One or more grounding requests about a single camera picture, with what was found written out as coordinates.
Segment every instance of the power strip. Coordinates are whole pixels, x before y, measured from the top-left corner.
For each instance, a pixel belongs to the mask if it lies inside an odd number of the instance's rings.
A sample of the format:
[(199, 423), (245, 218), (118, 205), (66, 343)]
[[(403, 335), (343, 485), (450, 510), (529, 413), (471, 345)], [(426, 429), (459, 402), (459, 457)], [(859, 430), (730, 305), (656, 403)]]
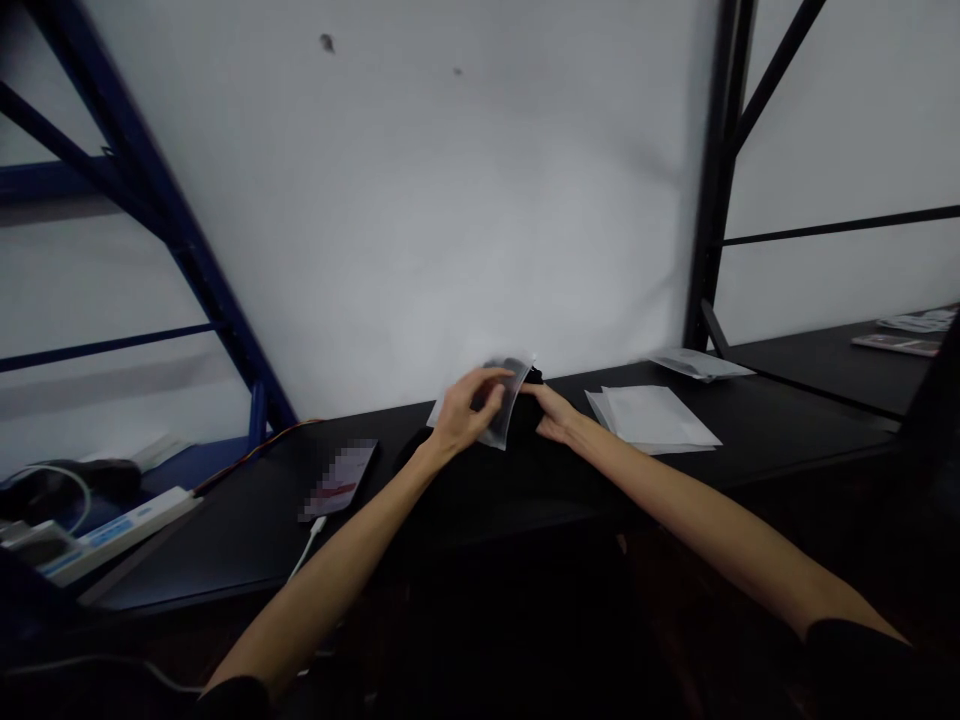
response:
[(69, 585), (190, 512), (201, 500), (181, 487), (170, 488), (140, 507), (77, 538), (73, 550), (42, 565), (37, 571), (54, 585)]

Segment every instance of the cable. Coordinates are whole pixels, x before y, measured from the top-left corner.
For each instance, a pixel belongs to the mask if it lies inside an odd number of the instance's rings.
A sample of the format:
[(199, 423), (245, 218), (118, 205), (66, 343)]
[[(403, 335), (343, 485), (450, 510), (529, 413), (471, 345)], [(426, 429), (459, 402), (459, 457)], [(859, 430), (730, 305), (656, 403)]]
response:
[(72, 470), (67, 470), (66, 468), (62, 468), (57, 465), (47, 465), (45, 463), (24, 465), (23, 468), (4, 480), (4, 483), (10, 482), (18, 475), (23, 475), (28, 470), (51, 470), (53, 472), (58, 472), (62, 475), (66, 475), (80, 487), (80, 492), (83, 493), (83, 512), (80, 513), (80, 519), (73, 524), (73, 527), (67, 530), (70, 535), (73, 535), (73, 533), (75, 533), (80, 526), (83, 525), (83, 521), (87, 519), (87, 515), (90, 514), (90, 509), (93, 507), (93, 494), (90, 492), (90, 486), (84, 482), (82, 477), (77, 475)]
[(280, 438), (282, 438), (284, 435), (286, 435), (286, 434), (287, 434), (288, 432), (290, 432), (291, 430), (296, 430), (298, 427), (302, 427), (302, 426), (304, 426), (304, 425), (310, 425), (310, 424), (312, 424), (312, 423), (318, 423), (318, 422), (323, 422), (323, 420), (321, 420), (321, 419), (319, 419), (319, 418), (313, 418), (312, 420), (304, 420), (303, 422), (298, 422), (296, 425), (291, 425), (290, 427), (286, 428), (285, 430), (281, 430), (281, 431), (278, 432), (276, 435), (274, 435), (272, 438), (270, 438), (269, 440), (267, 440), (265, 443), (263, 443), (262, 445), (258, 445), (258, 446), (255, 447), (253, 450), (251, 450), (250, 452), (248, 452), (246, 455), (244, 455), (242, 458), (240, 458), (239, 460), (237, 460), (237, 461), (236, 461), (233, 465), (231, 465), (230, 467), (224, 468), (223, 470), (220, 470), (219, 472), (214, 473), (213, 475), (211, 475), (210, 477), (208, 477), (206, 480), (204, 480), (202, 483), (200, 483), (199, 485), (197, 485), (197, 486), (193, 489), (193, 496), (194, 496), (194, 497), (199, 497), (200, 492), (201, 492), (202, 490), (204, 490), (205, 488), (209, 487), (209, 486), (212, 485), (213, 483), (217, 482), (217, 480), (219, 480), (220, 478), (224, 477), (225, 475), (229, 475), (231, 472), (233, 472), (233, 471), (236, 470), (238, 467), (240, 467), (241, 465), (243, 465), (247, 460), (249, 460), (250, 458), (252, 458), (252, 457), (253, 457), (254, 455), (256, 455), (258, 452), (260, 452), (261, 450), (263, 450), (265, 447), (267, 447), (267, 446), (270, 445), (271, 443), (279, 440)]
[(307, 553), (310, 552), (310, 548), (313, 546), (313, 539), (317, 536), (323, 526), (327, 524), (327, 516), (318, 517), (313, 522), (313, 527), (310, 528), (310, 537), (307, 538), (307, 545), (303, 548), (303, 552), (300, 554), (300, 559), (297, 560), (297, 564), (293, 566), (293, 571), (290, 573), (290, 577), (287, 578), (287, 582), (293, 580), (293, 576), (297, 574), (297, 570), (303, 565), (303, 561), (307, 559)]
[(189, 693), (193, 695), (199, 695), (203, 692), (202, 687), (191, 687), (189, 685), (180, 685), (175, 683), (173, 680), (164, 675), (160, 668), (154, 665), (149, 660), (141, 660), (140, 658), (131, 658), (124, 657), (123, 655), (81, 655), (75, 658), (68, 658), (66, 660), (57, 660), (56, 662), (50, 663), (41, 663), (39, 665), (24, 665), (18, 668), (10, 668), (9, 670), (4, 670), (4, 677), (9, 677), (11, 675), (30, 675), (33, 673), (47, 672), (49, 670), (59, 670), (60, 668), (70, 667), (71, 665), (80, 665), (85, 662), (118, 662), (123, 663), (124, 665), (142, 665), (147, 669), (147, 671), (153, 675), (157, 680), (166, 685), (168, 688), (174, 692), (180, 693)]

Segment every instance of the black sleeve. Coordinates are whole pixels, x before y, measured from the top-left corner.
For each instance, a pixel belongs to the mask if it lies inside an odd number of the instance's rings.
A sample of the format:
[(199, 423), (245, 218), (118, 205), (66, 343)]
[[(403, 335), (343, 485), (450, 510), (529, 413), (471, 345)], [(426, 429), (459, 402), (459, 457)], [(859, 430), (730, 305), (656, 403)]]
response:
[(821, 620), (807, 656), (822, 718), (960, 717), (960, 672), (846, 620)]
[(230, 678), (197, 700), (189, 720), (266, 720), (270, 696), (263, 683), (252, 677)]

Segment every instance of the white wall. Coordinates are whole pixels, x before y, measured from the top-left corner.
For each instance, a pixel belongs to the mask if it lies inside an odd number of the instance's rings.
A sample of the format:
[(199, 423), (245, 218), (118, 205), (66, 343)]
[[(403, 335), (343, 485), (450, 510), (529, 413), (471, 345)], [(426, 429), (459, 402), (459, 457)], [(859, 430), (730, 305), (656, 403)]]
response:
[[(3, 79), (91, 154), (103, 145), (25, 15)], [(55, 159), (0, 116), (0, 165)], [(106, 200), (0, 212), (0, 356), (205, 322), (158, 239)], [(212, 335), (0, 374), (0, 477), (30, 461), (124, 452), (164, 432), (246, 432), (249, 393)]]
[[(679, 341), (715, 2), (86, 5), (301, 417), (429, 399), (477, 337), (548, 375)], [(96, 152), (42, 42), (8, 53), (11, 84)], [(0, 162), (44, 159), (0, 125)], [(3, 355), (202, 320), (109, 205), (6, 224)], [(212, 337), (0, 383), (0, 467), (246, 423)]]
[[(761, 0), (752, 92), (799, 0)], [(960, 202), (960, 5), (828, 2), (737, 161), (727, 237)], [(731, 342), (960, 298), (960, 220), (724, 251)]]
[(301, 416), (679, 340), (715, 3), (88, 7)]

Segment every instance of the black desk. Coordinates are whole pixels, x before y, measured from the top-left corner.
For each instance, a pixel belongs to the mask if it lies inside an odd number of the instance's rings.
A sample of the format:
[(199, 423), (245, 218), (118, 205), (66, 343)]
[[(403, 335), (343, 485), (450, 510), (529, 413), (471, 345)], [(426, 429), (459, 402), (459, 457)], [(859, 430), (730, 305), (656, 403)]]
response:
[(902, 420), (931, 360), (850, 344), (855, 337), (874, 333), (936, 341), (946, 335), (881, 328), (870, 321), (736, 345), (727, 359), (861, 410)]
[[(892, 446), (889, 434), (825, 409), (799, 391), (756, 376), (704, 385), (643, 362), (559, 378), (549, 384), (588, 414), (585, 389), (596, 391), (601, 385), (669, 386), (724, 445), (714, 452), (665, 455), (661, 459), (724, 491), (782, 477), (824, 458), (882, 454)], [(355, 415), (291, 433), (263, 458), (224, 480), (182, 528), (102, 594), (95, 607), (179, 607), (217, 599), (225, 593), (278, 587), (307, 539), (306, 529), (295, 521), (297, 507), (305, 488), (324, 467), (329, 449), (355, 438), (380, 441), (379, 455), (351, 507), (355, 511), (390, 480), (394, 458), (423, 425), (430, 406), (421, 403)], [(589, 492), (585, 489), (582, 501), (527, 500), (510, 504), (492, 509), (487, 524), (447, 528), (433, 537), (430, 528), (421, 523), (418, 541), (423, 543), (426, 534), (431, 547), (450, 550), (535, 528), (598, 518), (619, 522), (631, 514), (637, 516), (639, 511), (619, 490), (592, 469), (589, 472), (594, 477), (588, 480)], [(333, 516), (315, 544), (322, 544), (346, 520), (347, 513)], [(408, 551), (415, 546), (405, 544)]]

